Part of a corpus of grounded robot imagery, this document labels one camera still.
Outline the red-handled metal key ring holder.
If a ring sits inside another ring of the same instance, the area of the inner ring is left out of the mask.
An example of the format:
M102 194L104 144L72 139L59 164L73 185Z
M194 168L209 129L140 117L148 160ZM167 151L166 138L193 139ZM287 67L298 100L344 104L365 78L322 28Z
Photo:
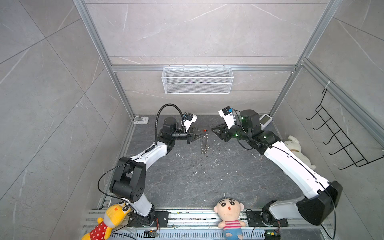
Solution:
M209 132L207 130L204 130L203 133L204 135L202 138L201 152L202 154L206 154L209 149L209 144L208 144Z

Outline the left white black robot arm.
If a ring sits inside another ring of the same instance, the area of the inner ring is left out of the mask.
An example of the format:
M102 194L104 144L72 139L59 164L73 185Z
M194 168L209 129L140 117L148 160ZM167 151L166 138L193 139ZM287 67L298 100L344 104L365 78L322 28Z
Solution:
M196 121L197 116L191 113L184 116L181 125L178 125L175 118L168 117L149 148L133 157L119 159L111 180L110 192L136 211L143 226L150 226L155 221L155 207L144 194L147 169L166 156L177 140L185 140L190 144L201 138L203 134L195 134L191 129Z

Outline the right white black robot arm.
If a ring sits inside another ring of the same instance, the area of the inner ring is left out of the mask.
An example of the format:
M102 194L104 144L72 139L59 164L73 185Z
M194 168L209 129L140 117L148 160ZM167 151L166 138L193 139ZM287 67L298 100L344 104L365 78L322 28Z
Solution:
M266 204L261 213L265 223L304 219L314 226L320 226L330 214L336 212L343 187L317 174L295 156L277 135L262 129L258 113L254 110L237 113L231 107L226 107L219 110L219 115L225 123L212 128L212 132L225 142L232 138L246 141L251 149L275 163L304 194L302 198Z

